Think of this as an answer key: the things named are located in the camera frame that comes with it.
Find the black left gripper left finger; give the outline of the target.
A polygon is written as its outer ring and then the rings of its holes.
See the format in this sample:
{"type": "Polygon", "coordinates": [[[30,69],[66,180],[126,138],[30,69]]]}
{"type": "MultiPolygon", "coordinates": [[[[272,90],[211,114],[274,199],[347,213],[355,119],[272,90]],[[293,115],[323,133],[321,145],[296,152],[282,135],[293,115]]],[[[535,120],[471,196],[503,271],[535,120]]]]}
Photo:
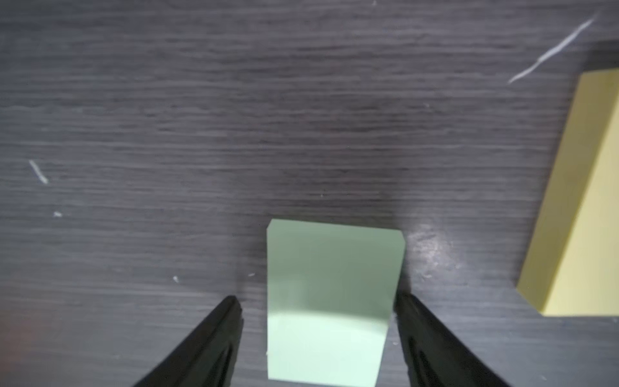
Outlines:
{"type": "Polygon", "coordinates": [[[227,296],[137,386],[231,384],[243,332],[240,302],[227,296]]]}

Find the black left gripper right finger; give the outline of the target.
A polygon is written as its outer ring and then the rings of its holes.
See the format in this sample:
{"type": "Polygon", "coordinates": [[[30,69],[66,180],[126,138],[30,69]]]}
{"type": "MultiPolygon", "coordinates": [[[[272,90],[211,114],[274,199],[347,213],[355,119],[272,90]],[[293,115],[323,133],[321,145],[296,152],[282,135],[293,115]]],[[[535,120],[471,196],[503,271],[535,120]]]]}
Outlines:
{"type": "Polygon", "coordinates": [[[397,293],[394,310],[412,386],[506,386],[417,297],[397,293]]]}

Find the green sticky pad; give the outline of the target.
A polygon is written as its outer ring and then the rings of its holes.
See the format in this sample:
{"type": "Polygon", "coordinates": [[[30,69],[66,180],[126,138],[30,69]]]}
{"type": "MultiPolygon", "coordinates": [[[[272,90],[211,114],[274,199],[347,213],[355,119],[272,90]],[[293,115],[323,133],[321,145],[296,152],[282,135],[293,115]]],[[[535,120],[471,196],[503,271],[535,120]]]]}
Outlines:
{"type": "Polygon", "coordinates": [[[273,219],[269,379],[374,386],[405,251],[399,230],[273,219]]]}

